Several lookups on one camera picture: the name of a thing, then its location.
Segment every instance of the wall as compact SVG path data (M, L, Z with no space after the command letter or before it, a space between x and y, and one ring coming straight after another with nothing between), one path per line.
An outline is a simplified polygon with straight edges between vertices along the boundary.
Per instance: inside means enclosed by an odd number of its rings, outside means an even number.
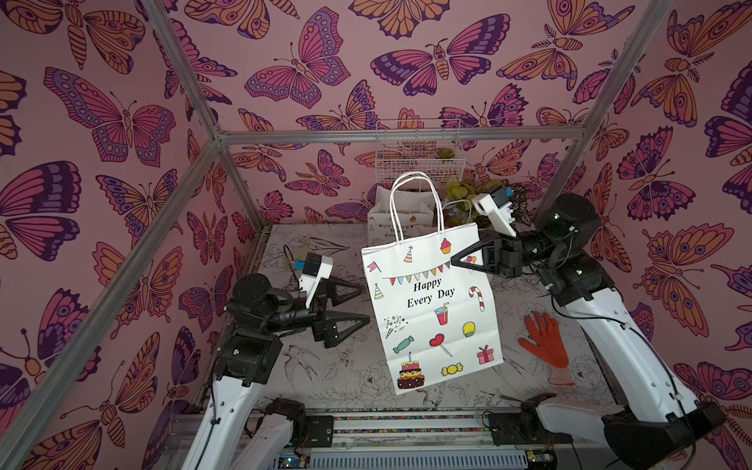
M752 464L752 307L743 297L752 279L752 73L739 51L752 35L752 2L675 8L675 26L664 20L640 64L630 106L611 116L608 131L629 139L588 153L578 189L603 216L590 251L627 308L679 377L729 415L698 443L691 468L742 470Z
M13 45L4 49L0 65L0 434L206 141L197 120L189 121L186 102L165 97L168 67L133 2L39 5L4 4L0 14L0 42ZM134 148L129 148L131 138ZM52 442L44 439L71 436L74 446L42 460L60 464L68 457L63 468L73 468L86 457L96 468L137 468L163 408L172 403L184 411L184 403L177 406L175 399L193 400L200 379L190 380L193 375L186 373L170 392L176 395L162 401L180 378L180 370L170 373L173 355L188 360L201 350L197 369L184 370L202 377L208 340L216 341L213 335L224 319L215 318L204 330L191 318L196 308L180 309L181 294L205 288L204 282L213 283L226 266L233 283L234 252L250 251L233 223L232 215L242 212L237 197L218 170L208 177L209 188L200 189L187 210L199 219L206 212L210 224L215 214L218 221L228 218L220 261L202 263L182 215L151 268L159 271L160 260L178 247L182 259L168 259L174 274L167 280L145 274L150 293L142 280L144 291L132 302L133 312L128 308L122 314L129 324L117 329L113 322L40 435L42 446ZM223 210L214 200L214 189L221 186ZM144 353L139 370L148 371L153 383L129 380L126 371L150 337L159 338L160 348L155 342L153 351ZM108 398L111 384L116 389ZM121 384L131 384L131 392L118 395ZM111 408L97 409L106 399L117 409L115 421ZM93 409L71 412L81 405ZM110 437L102 437L109 433L106 423L113 429ZM122 448L113 444L122 443L121 431L127 431ZM70 459L70 452L82 448L86 452Z
M427 128L535 126L582 122L592 104L589 99L599 91L596 82L602 82L608 61L618 55L647 4L606 0L596 4L605 15L602 22L588 23L577 20L597 12L584 11L584 0L574 2L575 11L569 13L556 13L554 6L549 11L547 5L555 5L554 0L416 3L424 10L404 21L394 20L396 11L375 10L364 0L259 0L236 11L178 2L170 16L186 50L193 52L196 70L207 79L202 78L204 91L226 131L376 129L379 120L384 120L382 126L395 127L398 123L388 120L400 117L409 119L403 126L422 123ZM317 33L322 31L319 24L328 27L324 23L331 24L331 32ZM490 38L487 44L476 41L479 31ZM426 46L439 42L438 50ZM396 52L404 50L417 52ZM388 61L403 67L400 84L399 77L388 72ZM295 78L295 70L304 73ZM294 86L310 91L296 94ZM546 154L558 153L561 159L569 145L533 141L516 162L497 159L498 166L488 165L508 144L469 144L466 168L474 170L495 147L479 171L495 168L493 179L530 182ZM335 182L339 188L331 186L336 196L323 191L327 184L318 164L321 150L331 155L336 166L329 169L339 173L334 176L347 178L345 184ZM327 214L335 205L347 205L349 211L368 207L368 192L376 180L372 163L370 168L365 163L374 150L373 144L341 143L237 146L232 152L246 168L241 173L263 207L262 216L296 223L341 222L342 217ZM319 174L319 186L294 184L316 180L314 173ZM278 214L266 210L267 196L269 204L278 205ZM530 207L537 204L531 201ZM312 210L308 216L306 208Z

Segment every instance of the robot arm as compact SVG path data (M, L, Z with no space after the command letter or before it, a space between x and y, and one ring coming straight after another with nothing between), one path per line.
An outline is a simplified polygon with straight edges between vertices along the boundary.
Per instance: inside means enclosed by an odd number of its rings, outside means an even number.
M621 385L627 405L583 405L544 394L523 403L535 416L523 419L528 431L537 423L607 444L627 465L650 468L692 445L726 417L715 403L702 403L676 378L642 335L601 265L583 252L600 226L590 202L563 194L541 214L537 230L514 233L504 190L479 195L476 208L487 214L496 232L452 257L452 264L504 277L530 266L551 292L565 317L578 320ZM463 262L483 252L483 265Z
M327 311L362 293L362 287L331 277L332 259L309 253L301 266L300 290L290 293L271 287L263 274L249 274L232 290L226 310L237 325L220 348L214 366L211 400L190 447L183 470L225 470L235 455L248 416L282 349L280 336L311 328L315 341L335 347L370 322L368 315ZM337 287L352 289L337 294ZM340 330L338 323L347 322ZM295 436L305 434L301 403L276 399L265 412L251 442L232 463L233 470L263 470Z

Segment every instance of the cupcake illustration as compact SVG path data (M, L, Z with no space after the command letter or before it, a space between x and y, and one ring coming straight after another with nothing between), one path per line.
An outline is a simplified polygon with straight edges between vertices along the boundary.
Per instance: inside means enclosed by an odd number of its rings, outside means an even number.
M475 323L467 322L462 325L462 334L465 335L466 338L473 336L473 334L475 334Z

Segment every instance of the bag handle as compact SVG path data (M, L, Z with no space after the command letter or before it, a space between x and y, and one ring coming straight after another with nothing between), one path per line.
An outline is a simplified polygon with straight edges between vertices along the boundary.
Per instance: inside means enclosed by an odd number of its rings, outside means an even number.
M436 217L438 233L444 232L444 212L441 210L441 200L438 197L436 188L434 188L433 186L433 182L427 174L421 171L409 171L407 173L400 174L399 177L394 181L394 184L392 185L392 192L390 193L389 197L390 215L392 216L392 225L394 228L395 236L397 238L397 244L405 243L405 235L402 233L402 227L399 225L399 218L397 217L397 207L394 203L394 193L400 186L413 180L427 181L428 185L431 187L431 192L433 193L433 198L436 202L436 210L438 212Z

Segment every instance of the candy cane illustration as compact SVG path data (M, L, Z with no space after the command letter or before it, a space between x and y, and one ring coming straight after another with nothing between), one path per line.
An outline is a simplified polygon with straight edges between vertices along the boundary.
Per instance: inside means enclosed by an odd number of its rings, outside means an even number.
M481 294L481 290L478 289L476 286L473 286L468 291L468 294L472 297L474 293L478 294L478 302L481 304L481 311L486 310L486 305L483 303L483 295Z

